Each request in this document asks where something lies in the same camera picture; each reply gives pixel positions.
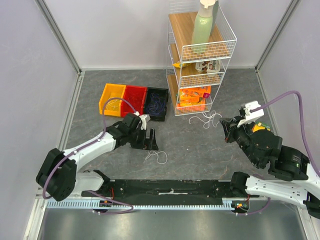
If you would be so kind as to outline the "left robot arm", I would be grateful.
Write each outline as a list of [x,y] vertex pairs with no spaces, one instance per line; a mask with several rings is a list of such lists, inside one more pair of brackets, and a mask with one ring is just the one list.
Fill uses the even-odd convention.
[[80,169],[126,144],[133,149],[158,151],[155,129],[147,129],[150,119],[148,114],[128,113],[123,120],[105,126],[97,136],[76,147],[51,149],[35,179],[42,187],[42,197],[59,202],[74,192],[87,190],[99,197],[106,196],[110,191],[109,178],[99,170],[80,172]]

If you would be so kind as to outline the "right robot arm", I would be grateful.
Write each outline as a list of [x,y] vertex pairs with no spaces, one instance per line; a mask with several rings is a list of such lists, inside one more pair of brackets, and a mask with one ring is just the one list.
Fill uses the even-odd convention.
[[308,156],[282,144],[283,139],[267,129],[253,131],[254,123],[238,125],[243,118],[221,118],[226,143],[237,143],[252,165],[268,167],[275,180],[263,180],[244,172],[234,172],[229,191],[235,197],[243,194],[263,196],[306,209],[320,217],[320,175]]

